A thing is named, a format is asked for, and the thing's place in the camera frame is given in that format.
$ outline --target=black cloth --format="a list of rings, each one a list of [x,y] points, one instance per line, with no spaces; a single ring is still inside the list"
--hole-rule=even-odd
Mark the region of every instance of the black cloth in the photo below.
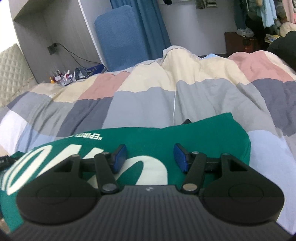
[[[164,2],[166,5],[171,5],[171,4],[172,4],[172,0],[163,0],[163,2]]]
[[[290,31],[285,37],[279,37],[267,48],[285,61],[296,71],[296,31]]]

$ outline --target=green t-shirt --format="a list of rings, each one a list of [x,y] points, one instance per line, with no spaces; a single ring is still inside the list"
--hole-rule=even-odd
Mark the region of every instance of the green t-shirt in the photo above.
[[[180,187],[185,175],[174,160],[175,143],[180,143],[189,152],[199,151],[208,157],[231,153],[249,164],[249,137],[230,113],[163,129],[125,127],[94,130],[36,147],[6,171],[2,175],[0,190],[3,217],[11,231],[15,230],[22,224],[15,198],[25,183],[70,155],[92,158],[102,151],[113,152],[120,144],[125,144],[128,150],[128,159],[115,175],[120,186],[174,184]],[[96,185],[93,175],[84,173],[83,178]],[[206,177],[205,183],[212,179],[213,176]]]

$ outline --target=pink fabric patch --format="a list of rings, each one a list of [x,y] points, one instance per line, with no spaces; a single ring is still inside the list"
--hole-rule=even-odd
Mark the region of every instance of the pink fabric patch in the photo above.
[[[113,97],[114,93],[129,76],[128,72],[121,72],[118,75],[99,74],[91,87],[89,87],[80,97],[81,99],[103,99]]]
[[[293,78],[288,73],[267,58],[264,51],[254,53],[237,52],[228,59],[233,60],[238,65],[250,82],[268,78],[282,82],[293,81]]]

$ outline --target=pink garment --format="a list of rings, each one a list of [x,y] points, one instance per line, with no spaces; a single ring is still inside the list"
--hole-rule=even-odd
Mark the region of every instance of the pink garment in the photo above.
[[[287,20],[296,23],[292,0],[282,0],[286,12]]]

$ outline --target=blue padded board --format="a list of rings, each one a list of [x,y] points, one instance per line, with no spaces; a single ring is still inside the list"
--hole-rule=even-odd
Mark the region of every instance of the blue padded board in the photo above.
[[[124,70],[149,59],[132,7],[125,5],[102,14],[94,24],[109,71]]]

